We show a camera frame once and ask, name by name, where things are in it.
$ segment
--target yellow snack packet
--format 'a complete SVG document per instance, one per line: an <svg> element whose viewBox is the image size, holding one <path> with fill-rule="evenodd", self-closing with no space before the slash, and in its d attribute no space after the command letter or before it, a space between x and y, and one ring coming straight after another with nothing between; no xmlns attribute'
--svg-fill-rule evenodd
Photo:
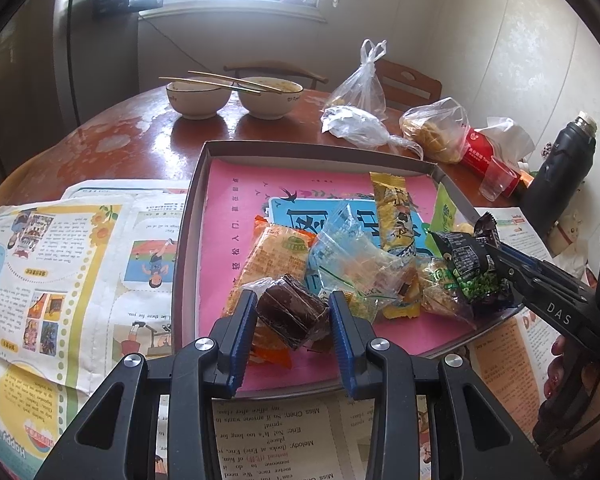
<svg viewBox="0 0 600 480"><path fill-rule="evenodd" d="M416 245L406 182L403 176L387 173L369 175L378 212L380 248L402 258L408 277L401 289L399 303L384 307L382 314L388 319L417 317L420 315L421 293L414 259Z"/></svg>

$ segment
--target white bowl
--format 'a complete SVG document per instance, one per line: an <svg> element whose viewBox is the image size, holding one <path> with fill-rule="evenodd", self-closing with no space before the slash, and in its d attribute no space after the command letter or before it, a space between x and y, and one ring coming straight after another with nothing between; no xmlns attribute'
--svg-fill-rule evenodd
<svg viewBox="0 0 600 480"><path fill-rule="evenodd" d="M282 94L275 92L262 91L260 95L249 94L247 92L238 92L238 97L242 106L247 108L249 114L259 119L279 119L288 114L300 102L302 95L302 85L287 81L286 79L277 79L275 77L245 77L244 81L251 81L263 85L273 86L283 91ZM244 85L247 88L257 89L249 85Z"/></svg>
<svg viewBox="0 0 600 480"><path fill-rule="evenodd" d="M196 77L195 79L226 84L212 77ZM201 83L173 81L167 85L167 97L173 109L180 112L184 118L200 120L213 117L231 97L231 89Z"/></svg>

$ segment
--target round table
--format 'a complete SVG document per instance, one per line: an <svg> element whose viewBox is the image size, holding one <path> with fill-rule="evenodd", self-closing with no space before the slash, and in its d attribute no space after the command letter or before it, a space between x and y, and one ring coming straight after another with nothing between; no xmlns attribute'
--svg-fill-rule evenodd
<svg viewBox="0 0 600 480"><path fill-rule="evenodd" d="M216 117L191 121L171 108L164 87L149 90L103 111L39 156L6 203L56 200L68 186L94 178L188 179L206 140L351 146L346 140L320 132L320 110L327 95L306 90L289 115L265 121L248 115L234 92ZM387 114L384 124L392 134L400 134L401 112L388 108ZM403 154L414 156L408 150ZM474 206L510 205L502 198L487 202L478 192L480 177L468 168L453 164L442 167Z"/></svg>

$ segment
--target orange snack packet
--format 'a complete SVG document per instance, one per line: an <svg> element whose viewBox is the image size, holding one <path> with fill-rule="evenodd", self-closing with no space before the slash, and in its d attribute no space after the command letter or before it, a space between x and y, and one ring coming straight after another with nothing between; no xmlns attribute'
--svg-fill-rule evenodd
<svg viewBox="0 0 600 480"><path fill-rule="evenodd" d="M271 224L256 216L253 226L253 247L242 266L240 277L229 293L222 316L230 316L242 293L242 285L267 276L273 279L291 274L304 280L309 248L315 235L283 225ZM256 325L251 351L268 362L291 368L289 348L278 335L262 323Z"/></svg>

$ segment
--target pink book cover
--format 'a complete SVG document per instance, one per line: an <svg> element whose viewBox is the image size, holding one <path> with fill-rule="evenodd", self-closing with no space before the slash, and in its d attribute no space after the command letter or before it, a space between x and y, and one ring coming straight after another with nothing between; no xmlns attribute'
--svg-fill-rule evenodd
<svg viewBox="0 0 600 480"><path fill-rule="evenodd" d="M423 222L430 222L436 187L427 176L406 178ZM285 168L258 168L213 160L209 171L202 220L202 248L198 280L198 334L208 335L221 315L234 279L251 249L255 216L266 216L269 198L373 198L368 173L329 173ZM378 336L420 354L446 344L470 331L462 322L425 312L416 319L387 320L378 314ZM305 348L291 352L293 367L249 363L242 391L267 390L332 380L338 376L333 354Z"/></svg>

